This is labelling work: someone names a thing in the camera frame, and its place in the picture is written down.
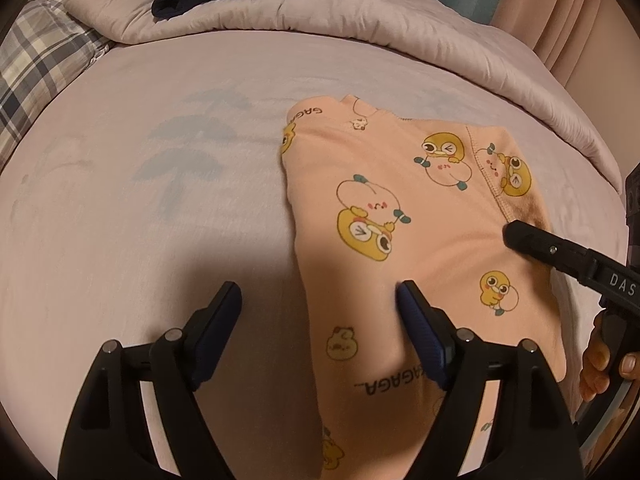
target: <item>blue umbrella pattern on sheet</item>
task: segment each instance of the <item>blue umbrella pattern on sheet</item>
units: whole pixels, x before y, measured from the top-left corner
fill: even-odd
[[[241,110],[251,107],[251,103],[243,95],[235,91],[217,89],[197,92],[185,98],[184,102],[205,105],[204,111],[207,114],[215,111],[221,104]],[[133,176],[136,181],[144,181],[173,175],[158,203],[158,215],[169,221],[182,203],[187,178],[212,182],[223,171],[223,165],[215,156],[198,149],[197,146],[211,141],[230,142],[236,138],[236,132],[217,118],[205,114],[192,114],[177,116],[160,123],[151,131],[149,138],[180,142],[180,146],[167,148],[145,161]]]

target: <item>blue gripper pad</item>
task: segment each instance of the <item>blue gripper pad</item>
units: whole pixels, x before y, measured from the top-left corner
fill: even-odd
[[[424,373],[441,389],[447,390],[451,380],[449,365],[455,352],[455,343],[447,326],[414,282],[398,285],[396,307]]]
[[[192,391],[212,377],[241,309],[240,287],[225,282],[209,306],[194,312],[185,325],[183,352]]]

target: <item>pink curtain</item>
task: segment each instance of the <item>pink curtain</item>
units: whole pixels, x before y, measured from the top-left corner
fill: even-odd
[[[562,85],[578,63],[601,0],[500,0],[491,25],[525,43]]]

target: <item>pillow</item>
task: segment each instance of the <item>pillow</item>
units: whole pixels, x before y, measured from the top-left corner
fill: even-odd
[[[62,0],[29,0],[0,45],[0,172],[33,121],[112,42]]]

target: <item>hand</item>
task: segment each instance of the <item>hand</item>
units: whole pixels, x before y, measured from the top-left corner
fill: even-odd
[[[603,371],[609,364],[609,347],[600,337],[602,313],[593,320],[589,345],[582,354],[582,371],[580,372],[580,394],[585,402],[590,402],[596,394],[601,394],[609,387],[609,376]],[[640,352],[627,354],[620,361],[620,376],[623,379],[640,379]]]

